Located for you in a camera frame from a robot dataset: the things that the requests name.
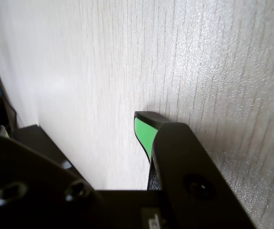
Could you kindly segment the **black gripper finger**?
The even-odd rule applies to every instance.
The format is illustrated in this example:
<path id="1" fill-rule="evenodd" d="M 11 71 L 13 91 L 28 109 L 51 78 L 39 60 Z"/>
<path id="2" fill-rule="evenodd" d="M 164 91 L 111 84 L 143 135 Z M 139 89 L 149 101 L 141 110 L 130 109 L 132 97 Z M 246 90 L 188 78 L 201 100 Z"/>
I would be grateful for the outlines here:
<path id="1" fill-rule="evenodd" d="M 93 188 L 0 126 L 0 229 L 104 229 Z"/>

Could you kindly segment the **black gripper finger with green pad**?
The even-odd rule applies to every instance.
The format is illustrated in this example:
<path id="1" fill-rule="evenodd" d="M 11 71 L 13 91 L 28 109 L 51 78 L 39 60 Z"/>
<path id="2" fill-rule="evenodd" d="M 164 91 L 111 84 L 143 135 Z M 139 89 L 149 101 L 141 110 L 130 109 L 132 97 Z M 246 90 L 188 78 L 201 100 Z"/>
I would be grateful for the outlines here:
<path id="1" fill-rule="evenodd" d="M 173 227 L 252 229 L 235 194 L 190 127 L 136 111 L 135 135 L 165 193 Z"/>

